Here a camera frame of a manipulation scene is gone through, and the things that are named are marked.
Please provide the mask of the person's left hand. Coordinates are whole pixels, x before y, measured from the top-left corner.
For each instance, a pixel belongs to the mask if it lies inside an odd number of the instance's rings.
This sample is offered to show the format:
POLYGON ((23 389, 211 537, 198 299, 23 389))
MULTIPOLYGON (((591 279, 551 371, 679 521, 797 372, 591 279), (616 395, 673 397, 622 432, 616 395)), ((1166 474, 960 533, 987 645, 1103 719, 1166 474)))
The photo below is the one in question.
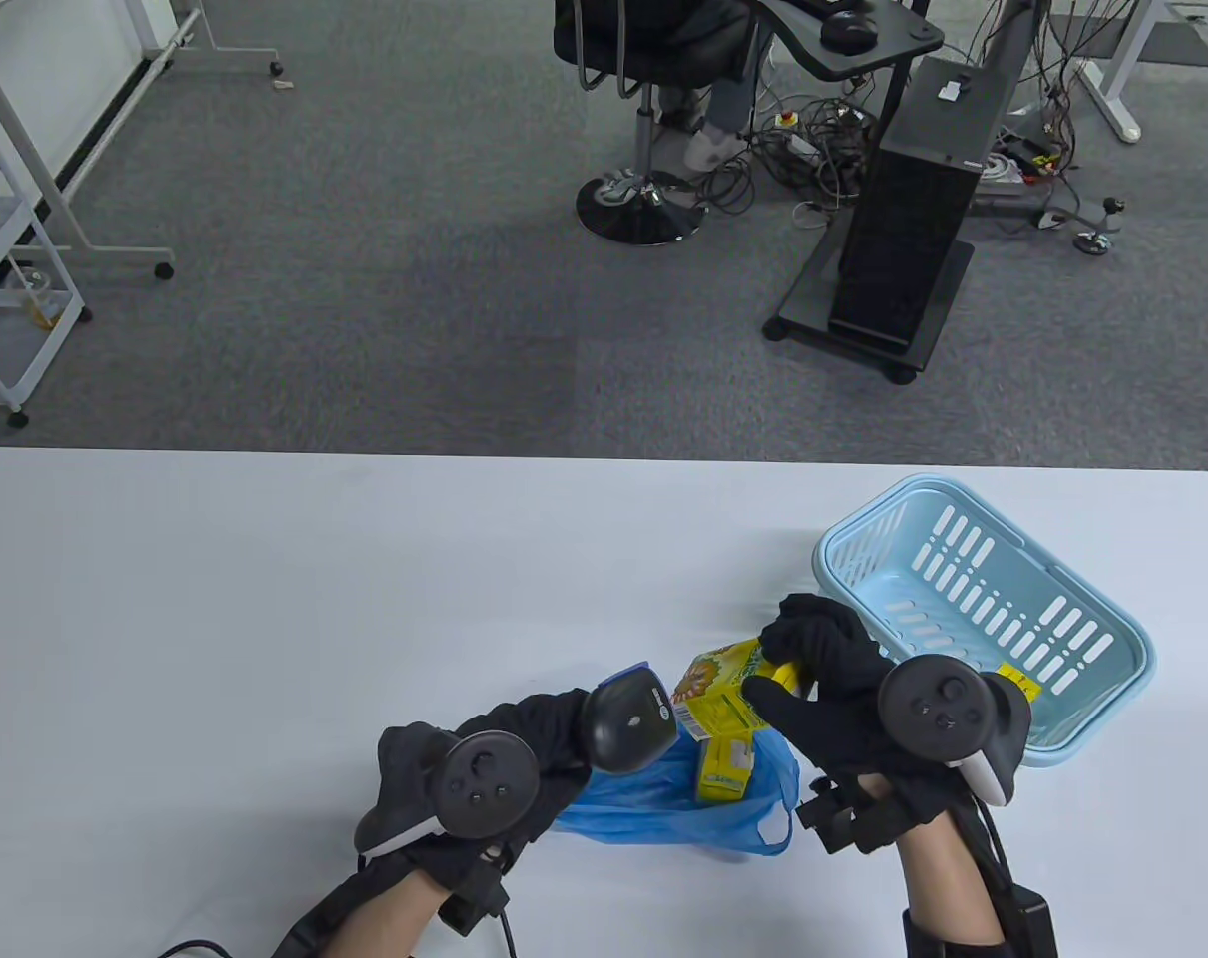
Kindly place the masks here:
POLYGON ((362 818, 358 852, 424 872, 445 890, 440 921, 461 936, 503 915, 505 876, 590 784, 587 699, 582 689, 535 693, 457 728, 385 730, 383 821, 362 818))

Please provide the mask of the person's right hand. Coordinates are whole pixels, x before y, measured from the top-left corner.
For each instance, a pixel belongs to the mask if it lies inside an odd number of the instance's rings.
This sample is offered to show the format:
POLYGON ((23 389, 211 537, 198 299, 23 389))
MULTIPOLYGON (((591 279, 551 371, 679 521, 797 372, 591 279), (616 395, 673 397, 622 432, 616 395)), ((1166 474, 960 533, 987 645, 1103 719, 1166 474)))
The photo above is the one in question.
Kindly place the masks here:
POLYGON ((894 664, 856 612, 821 596, 786 596, 759 641, 768 663, 798 666, 800 684, 815 689, 807 699, 767 677, 741 685, 757 716, 821 770, 815 799, 798 807, 798 818, 827 853, 854 847, 869 854, 951 813, 962 844, 997 863, 960 773, 910 754, 888 735, 878 693, 894 664))

